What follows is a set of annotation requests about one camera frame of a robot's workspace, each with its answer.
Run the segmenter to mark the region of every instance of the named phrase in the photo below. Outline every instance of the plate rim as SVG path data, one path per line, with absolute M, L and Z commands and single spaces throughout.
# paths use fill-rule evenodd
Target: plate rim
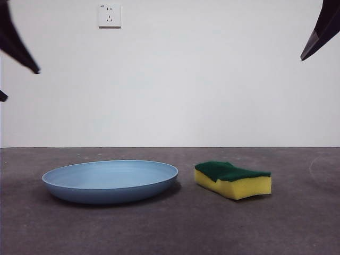
M 101 162 L 121 162 L 121 161 L 129 161 L 129 162 L 151 162 L 151 163 L 158 163 L 158 164 L 163 164 L 163 165 L 167 165 L 170 166 L 171 168 L 175 169 L 175 174 L 167 179 L 164 179 L 162 181 L 159 182 L 153 182 L 153 183 L 149 183 L 149 184 L 145 184 L 145 185 L 137 185 L 137 186 L 129 186 L 129 187 L 121 187 L 121 188 L 77 188 L 77 187 L 69 187 L 69 186 L 61 186 L 61 185 L 55 185 L 53 183 L 50 183 L 48 181 L 45 180 L 46 175 L 54 172 L 58 169 L 61 168 L 66 168 L 69 166 L 76 166 L 76 165 L 84 165 L 84 164 L 91 164 L 91 163 L 101 163 Z M 62 166 L 62 167 L 58 167 L 52 170 L 47 171 L 45 174 L 42 175 L 41 179 L 45 184 L 57 187 L 57 188 L 64 188 L 64 189 L 77 189 L 77 190 L 119 190 L 119 189 L 131 189 L 131 188 L 139 188 L 139 187 L 144 187 L 144 186 L 150 186 L 150 185 L 155 185 L 158 183 L 162 183 L 162 182 L 166 182 L 169 181 L 173 178 L 176 178 L 179 174 L 179 170 L 177 169 L 177 167 L 170 165 L 168 163 L 163 163 L 163 162 L 159 162 L 159 161 L 152 161 L 152 160 L 138 160 L 138 159 L 118 159 L 118 160 L 101 160 L 101 161 L 90 161 L 90 162 L 84 162 L 84 163 L 77 163 L 77 164 L 72 164 L 72 165 L 67 165 L 67 166 Z

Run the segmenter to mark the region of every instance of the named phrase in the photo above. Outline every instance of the wall socket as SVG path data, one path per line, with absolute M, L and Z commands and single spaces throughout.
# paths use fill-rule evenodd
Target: wall socket
M 121 28 L 120 4 L 101 4 L 98 6 L 99 28 Z

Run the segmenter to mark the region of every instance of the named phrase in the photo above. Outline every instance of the concrete floor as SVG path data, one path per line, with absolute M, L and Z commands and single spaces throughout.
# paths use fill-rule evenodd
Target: concrete floor
M 51 196 L 44 172 L 75 163 L 172 164 L 175 185 L 139 202 L 87 206 Z M 238 202 L 196 185 L 208 160 L 271 171 L 272 195 Z M 340 254 L 340 148 L 1 149 L 1 254 Z

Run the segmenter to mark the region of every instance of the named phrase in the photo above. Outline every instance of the yellow sponge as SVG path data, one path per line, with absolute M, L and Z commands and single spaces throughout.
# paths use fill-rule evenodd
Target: yellow sponge
M 234 167 L 228 162 L 210 161 L 195 166 L 195 181 L 220 195 L 239 200 L 271 194 L 271 173 Z

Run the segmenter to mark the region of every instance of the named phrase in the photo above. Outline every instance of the plate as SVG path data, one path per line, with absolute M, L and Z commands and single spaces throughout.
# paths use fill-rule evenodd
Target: plate
M 60 199 L 100 205 L 152 197 L 170 187 L 177 175 L 176 167 L 161 162 L 111 160 L 57 168 L 42 181 Z

